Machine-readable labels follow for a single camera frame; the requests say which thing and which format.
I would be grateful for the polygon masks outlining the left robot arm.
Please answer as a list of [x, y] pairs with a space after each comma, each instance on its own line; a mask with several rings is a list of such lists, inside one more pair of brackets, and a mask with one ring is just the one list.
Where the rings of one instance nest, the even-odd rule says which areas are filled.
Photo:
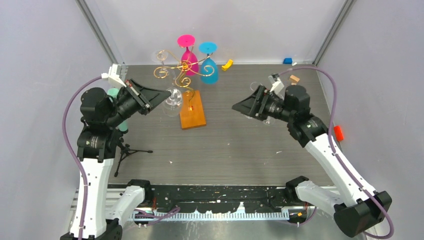
[[149, 114], [170, 97], [168, 90], [142, 86], [133, 79], [119, 84], [116, 96], [101, 87], [81, 86], [80, 112], [83, 128], [77, 139], [77, 149], [71, 150], [79, 168], [79, 189], [76, 213], [64, 240], [120, 240], [123, 228], [135, 209], [148, 207], [154, 199], [148, 180], [130, 180], [124, 193], [110, 210], [106, 209], [109, 176], [117, 149], [122, 158], [131, 153], [124, 143], [119, 125], [135, 113]]

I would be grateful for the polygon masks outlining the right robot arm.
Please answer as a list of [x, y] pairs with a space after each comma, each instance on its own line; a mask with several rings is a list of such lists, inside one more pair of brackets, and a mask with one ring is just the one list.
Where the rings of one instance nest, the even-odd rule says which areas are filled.
[[253, 119], [267, 118], [287, 123], [289, 134], [310, 153], [337, 188], [337, 193], [298, 176], [285, 184], [291, 205], [306, 202], [333, 216], [338, 228], [353, 238], [381, 223], [392, 204], [386, 191], [378, 192], [338, 149], [323, 121], [311, 113], [310, 96], [300, 85], [286, 88], [284, 97], [259, 86], [232, 109]]

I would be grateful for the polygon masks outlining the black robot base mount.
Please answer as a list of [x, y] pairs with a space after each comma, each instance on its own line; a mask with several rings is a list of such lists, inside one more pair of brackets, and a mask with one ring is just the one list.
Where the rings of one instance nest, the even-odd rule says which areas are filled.
[[300, 227], [317, 208], [289, 199], [283, 186], [153, 184], [128, 220], [140, 227], [176, 221], [282, 221]]

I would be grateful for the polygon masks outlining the clear flute glass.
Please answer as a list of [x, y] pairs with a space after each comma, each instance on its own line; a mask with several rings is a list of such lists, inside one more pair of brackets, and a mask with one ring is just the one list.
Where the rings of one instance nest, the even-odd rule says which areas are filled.
[[252, 91], [254, 97], [257, 96], [257, 93], [256, 93], [257, 88], [262, 86], [262, 85], [263, 84], [261, 82], [258, 82], [258, 81], [254, 81], [250, 84], [249, 87], [250, 87], [250, 90]]

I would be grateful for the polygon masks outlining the clear ribbed wine glass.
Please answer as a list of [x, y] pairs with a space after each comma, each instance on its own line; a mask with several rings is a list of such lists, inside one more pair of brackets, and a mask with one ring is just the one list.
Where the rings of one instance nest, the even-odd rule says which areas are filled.
[[263, 123], [264, 125], [267, 125], [267, 126], [271, 126], [271, 125], [273, 125], [275, 122], [276, 122], [276, 120], [275, 120], [273, 117], [270, 117], [270, 116], [268, 116], [266, 119], [264, 119], [264, 120], [262, 121], [262, 123]]

